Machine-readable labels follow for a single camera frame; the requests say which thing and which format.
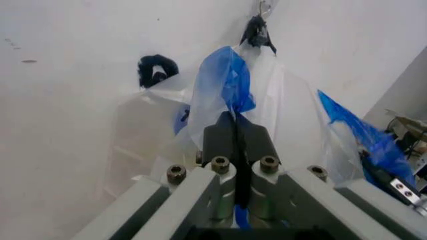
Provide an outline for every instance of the plastic bag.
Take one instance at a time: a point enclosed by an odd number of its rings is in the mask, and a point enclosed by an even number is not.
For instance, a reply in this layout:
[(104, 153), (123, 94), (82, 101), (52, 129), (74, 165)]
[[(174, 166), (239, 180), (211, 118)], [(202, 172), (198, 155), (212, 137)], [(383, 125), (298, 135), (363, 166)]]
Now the plastic bag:
[(243, 113), (255, 107), (249, 89), (249, 70), (231, 47), (222, 47), (204, 59), (194, 83), (187, 126), (199, 149), (204, 129), (215, 124), (222, 112)]
[(379, 131), (370, 124), (360, 120), (350, 111), (333, 101), (322, 91), (318, 91), (323, 107), (330, 117), (330, 125), (335, 122), (345, 123), (361, 145), (370, 153), (369, 160), (375, 165), (384, 168), (415, 186), (409, 163), (404, 154), (395, 145), (393, 139), (386, 133)]

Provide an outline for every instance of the metal cylinder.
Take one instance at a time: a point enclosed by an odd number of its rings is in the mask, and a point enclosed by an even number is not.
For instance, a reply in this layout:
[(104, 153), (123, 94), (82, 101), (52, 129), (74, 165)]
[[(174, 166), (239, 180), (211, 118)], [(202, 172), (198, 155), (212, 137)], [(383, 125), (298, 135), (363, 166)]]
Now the metal cylinder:
[(221, 158), (224, 158), (225, 161), (223, 162), (220, 160), (220, 166), (215, 165), (217, 161), (213, 160), (204, 166), (205, 169), (211, 169), (213, 171), (215, 169), (215, 172), (219, 175), (221, 197), (219, 199), (218, 207), (212, 216), (215, 220), (227, 219), (233, 215), (234, 212), (237, 170), (226, 157)]
[(269, 165), (266, 171), (265, 166), (262, 167), (262, 160), (266, 160), (270, 156), (265, 156), (259, 161), (256, 161), (252, 165), (252, 177), (250, 183), (250, 197), (248, 209), (249, 213), (260, 219), (271, 220), (275, 216), (275, 207), (272, 201), (268, 198), (268, 193), (273, 189), (277, 183), (278, 178), (282, 175), (285, 170), (277, 160), (277, 166), (275, 160), (269, 162), (273, 166)]
[(328, 178), (328, 172), (326, 171), (326, 169), (318, 165), (311, 165), (307, 167), (307, 169), (314, 175), (316, 175), (316, 177), (326, 183), (326, 179)]

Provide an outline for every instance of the black plastic part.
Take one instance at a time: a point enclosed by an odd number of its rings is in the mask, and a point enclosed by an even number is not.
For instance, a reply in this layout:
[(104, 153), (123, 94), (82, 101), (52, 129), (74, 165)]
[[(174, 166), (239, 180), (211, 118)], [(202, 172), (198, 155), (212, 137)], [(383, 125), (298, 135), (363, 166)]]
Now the black plastic part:
[(268, 46), (274, 54), (277, 49), (270, 39), (270, 34), (267, 31), (267, 24), (261, 15), (253, 16), (246, 25), (243, 36), (240, 40), (240, 45), (247, 39), (247, 42), (252, 47)]
[[(153, 75), (153, 67), (160, 66), (164, 72), (156, 72)], [(179, 73), (177, 64), (162, 55), (144, 56), (138, 63), (139, 86), (144, 88), (152, 87), (161, 81)]]
[(373, 165), (371, 161), (367, 159), (368, 157), (369, 155), (367, 154), (361, 155), (360, 159), (362, 162), (362, 166), (364, 170), (373, 178), (377, 187), (379, 187), (381, 190), (388, 193), (390, 196), (394, 197), (395, 199), (399, 200), (401, 203), (408, 206), (411, 205), (412, 203), (402, 193), (400, 193), (395, 187), (393, 187), (390, 184), (394, 179), (399, 179), (399, 181), (401, 181), (403, 185), (409, 188), (418, 197), (421, 196), (420, 192), (418, 192), (417, 189), (415, 189), (411, 184), (407, 183), (404, 179), (400, 178), (399, 176), (389, 173), (388, 171), (386, 171), (381, 167)]
[(264, 156), (279, 158), (267, 129), (237, 113), (223, 112), (215, 125), (204, 129), (202, 166), (216, 156), (227, 157), (236, 167), (234, 202), (245, 209), (251, 189), (252, 164)]
[(321, 229), (294, 228), (254, 228), (243, 230), (239, 228), (192, 228), (187, 240), (333, 240), (334, 238)]

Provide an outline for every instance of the black fabric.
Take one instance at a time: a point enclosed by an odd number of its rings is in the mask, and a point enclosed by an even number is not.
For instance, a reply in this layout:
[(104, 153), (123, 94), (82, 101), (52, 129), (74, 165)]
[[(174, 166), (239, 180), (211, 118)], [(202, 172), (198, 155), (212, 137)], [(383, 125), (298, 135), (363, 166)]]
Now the black fabric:
[[(153, 75), (153, 67), (160, 66), (164, 72), (156, 72)], [(144, 56), (138, 63), (139, 86), (152, 87), (161, 81), (179, 73), (177, 64), (162, 55)]]
[(240, 40), (240, 45), (247, 39), (247, 42), (253, 47), (268, 46), (271, 48), (274, 54), (276, 54), (276, 48), (273, 45), (269, 32), (267, 31), (267, 25), (261, 15), (253, 16), (247, 23), (246, 30)]

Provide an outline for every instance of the blue strip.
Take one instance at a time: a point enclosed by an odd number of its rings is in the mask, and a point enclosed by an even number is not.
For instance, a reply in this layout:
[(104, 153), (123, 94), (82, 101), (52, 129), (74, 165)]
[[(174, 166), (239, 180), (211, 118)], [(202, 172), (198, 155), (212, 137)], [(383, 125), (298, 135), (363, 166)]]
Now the blue strip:
[(235, 221), (240, 229), (251, 229), (248, 223), (248, 210), (241, 208), (240, 205), (234, 206)]

